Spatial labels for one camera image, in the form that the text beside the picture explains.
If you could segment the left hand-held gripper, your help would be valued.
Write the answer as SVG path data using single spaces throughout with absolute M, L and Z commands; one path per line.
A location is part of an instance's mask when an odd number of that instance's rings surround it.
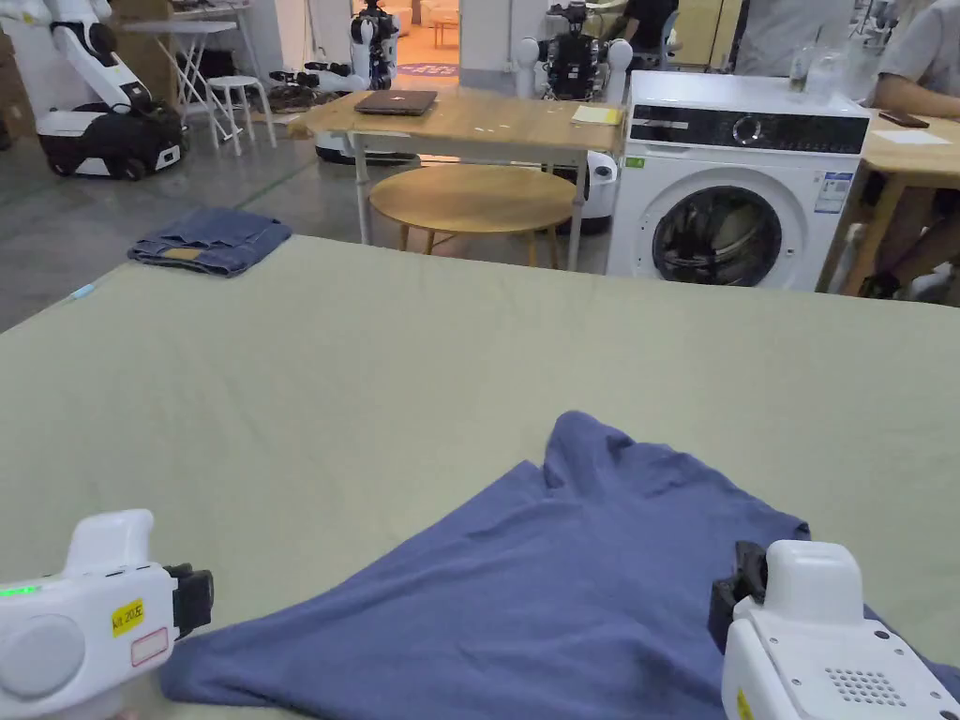
M 150 558 L 153 514 L 94 515 L 63 570 L 1 588 L 1 699 L 103 702 L 211 622 L 210 571 Z

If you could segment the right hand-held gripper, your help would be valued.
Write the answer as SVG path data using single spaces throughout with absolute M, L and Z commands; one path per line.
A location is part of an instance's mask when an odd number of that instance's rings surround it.
M 708 628 L 723 655 L 729 719 L 955 719 L 958 699 L 865 612 L 861 567 L 843 546 L 741 541 L 712 585 Z

